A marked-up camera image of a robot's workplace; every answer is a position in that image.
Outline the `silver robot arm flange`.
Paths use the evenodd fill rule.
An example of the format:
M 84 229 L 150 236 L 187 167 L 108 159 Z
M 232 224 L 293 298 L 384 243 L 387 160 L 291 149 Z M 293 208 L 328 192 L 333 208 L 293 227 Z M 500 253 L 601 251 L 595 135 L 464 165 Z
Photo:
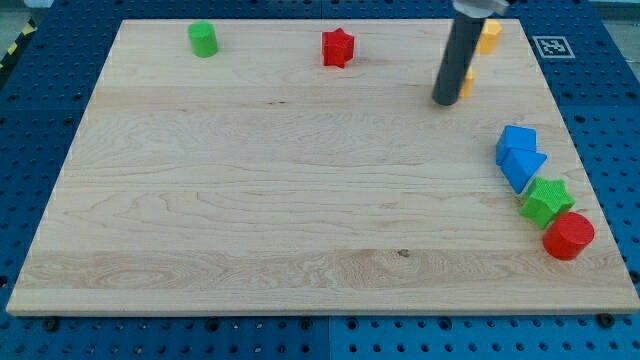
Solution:
M 507 0 L 453 0 L 456 11 L 471 18 L 487 18 L 494 13 L 503 15 L 510 6 Z

